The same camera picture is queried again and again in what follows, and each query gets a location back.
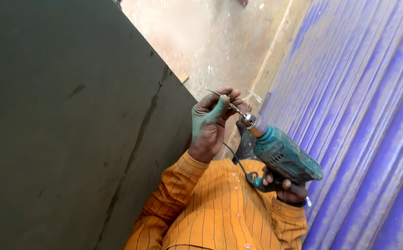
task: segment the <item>power cord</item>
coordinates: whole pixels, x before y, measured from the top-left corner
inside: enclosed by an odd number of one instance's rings
[[[231,151],[231,153],[237,159],[237,162],[238,162],[238,164],[240,164],[241,170],[243,170],[244,176],[246,177],[246,181],[249,183],[249,185],[254,186],[253,180],[255,177],[258,177],[258,173],[257,172],[247,173],[246,170],[244,169],[243,165],[241,164],[240,160],[235,155],[234,151],[231,149],[231,147],[229,147],[225,142],[223,142],[223,144]]]

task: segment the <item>drill bit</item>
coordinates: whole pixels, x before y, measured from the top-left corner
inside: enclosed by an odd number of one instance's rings
[[[215,91],[213,91],[212,89],[209,89],[209,88],[205,88],[205,89],[209,90],[210,92],[212,92],[212,93],[214,93],[214,94],[217,94],[217,95],[221,96],[220,93],[215,92]],[[243,113],[240,111],[240,109],[239,109],[236,105],[233,105],[233,104],[231,103],[231,104],[229,104],[229,106],[231,107],[231,109],[237,111],[241,116],[244,117]]]

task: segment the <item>hand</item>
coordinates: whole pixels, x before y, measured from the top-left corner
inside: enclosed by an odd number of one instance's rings
[[[267,186],[274,181],[272,171],[265,166],[263,169],[263,185]],[[291,183],[290,180],[285,179],[282,182],[284,190],[276,191],[277,197],[283,202],[287,203],[302,203],[308,195],[308,191],[305,189],[305,184],[296,185]]]
[[[192,108],[192,144],[188,153],[202,163],[209,163],[223,145],[226,120],[236,113],[228,109],[229,104],[243,103],[237,89],[228,87],[217,92],[222,95],[211,93]]]

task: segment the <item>striped shirt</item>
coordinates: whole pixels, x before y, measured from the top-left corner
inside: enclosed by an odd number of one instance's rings
[[[241,163],[262,176],[264,163]],[[185,152],[161,180],[125,250],[301,249],[304,208],[255,190],[230,159],[203,164]]]

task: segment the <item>dark green board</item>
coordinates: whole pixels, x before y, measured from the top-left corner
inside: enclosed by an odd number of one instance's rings
[[[112,1],[0,1],[0,250],[121,249],[195,103]]]

